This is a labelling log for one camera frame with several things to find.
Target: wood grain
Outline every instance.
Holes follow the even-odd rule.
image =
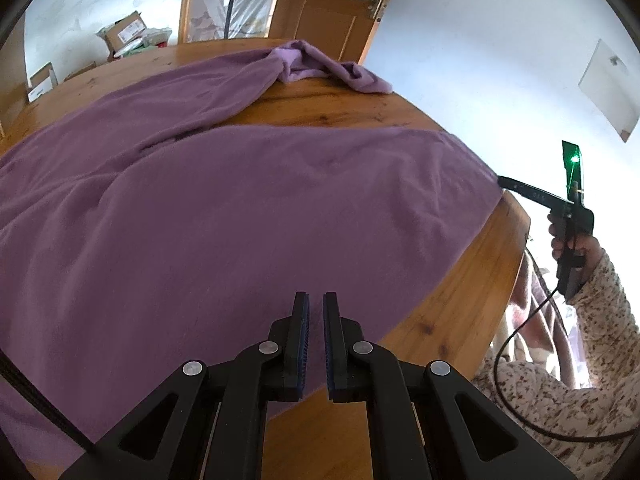
[[[307,40],[334,59],[357,62],[366,56],[378,28],[371,4],[372,0],[277,0],[270,37]]]
[[[281,40],[187,43],[98,67],[57,86],[26,108],[8,131],[10,142],[46,126],[108,92],[188,62]],[[358,94],[339,82],[307,79],[274,84],[226,124],[340,127],[405,126],[442,130],[396,94]],[[516,279],[529,218],[505,193],[480,234],[438,288],[382,340],[399,358],[427,364],[444,358],[470,378],[491,341]],[[38,480],[60,470],[30,465]],[[364,406],[330,404],[318,391],[270,420],[264,443],[265,480],[371,478]]]
[[[24,63],[24,15],[0,49],[0,123],[6,131],[29,103]]]
[[[180,3],[180,20],[178,22],[178,43],[186,43],[189,35],[191,17],[191,0],[182,0]]]

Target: wooden table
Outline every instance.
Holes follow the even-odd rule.
[[[0,153],[21,138],[98,97],[149,75],[191,61],[278,40],[188,43],[103,65],[25,108],[0,142]],[[274,84],[227,124],[408,126],[441,130],[396,94],[359,94],[325,79]],[[509,301],[529,232],[529,218],[509,193],[438,288],[392,329],[382,344],[400,359],[422,365],[442,358],[471,378]],[[371,478],[366,413],[359,404],[330,404],[318,391],[270,420],[265,435],[265,480]],[[53,479],[55,468],[32,466],[36,478]]]

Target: purple blanket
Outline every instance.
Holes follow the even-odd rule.
[[[495,175],[446,133],[212,127],[276,79],[328,73],[390,91],[295,41],[151,77],[0,159],[0,348],[92,439],[182,362],[222,362],[266,338],[297,290],[311,294],[317,389],[322,294],[336,291],[377,340],[491,214]],[[0,401],[25,460],[78,457],[5,383]]]

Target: patterned sleeve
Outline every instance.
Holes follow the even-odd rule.
[[[577,311],[591,382],[615,388],[640,364],[640,335],[607,254],[568,303]]]
[[[494,352],[484,357],[473,384],[498,404],[492,375]],[[584,388],[571,390],[549,375],[544,368],[523,361],[500,360],[498,384],[509,403],[533,424],[564,435],[595,436],[627,431],[638,425],[638,418],[628,408],[639,402],[638,393],[622,396],[612,390]],[[569,468],[578,480],[602,480],[625,449],[629,439],[599,444],[564,442],[540,435],[516,423]]]

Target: human hand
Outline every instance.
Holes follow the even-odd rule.
[[[564,248],[564,240],[556,237],[556,233],[558,232],[557,224],[560,219],[551,215],[547,216],[547,218],[551,222],[551,225],[549,226],[549,234],[554,237],[551,240],[551,255],[555,260],[558,260],[562,255],[562,249]],[[574,247],[573,238],[568,241],[568,245],[570,248]],[[582,269],[582,276],[580,277],[580,282],[585,283],[591,277],[596,266],[604,256],[604,249],[600,246],[597,238],[585,234],[576,235],[575,249],[578,254],[583,254],[586,260]]]

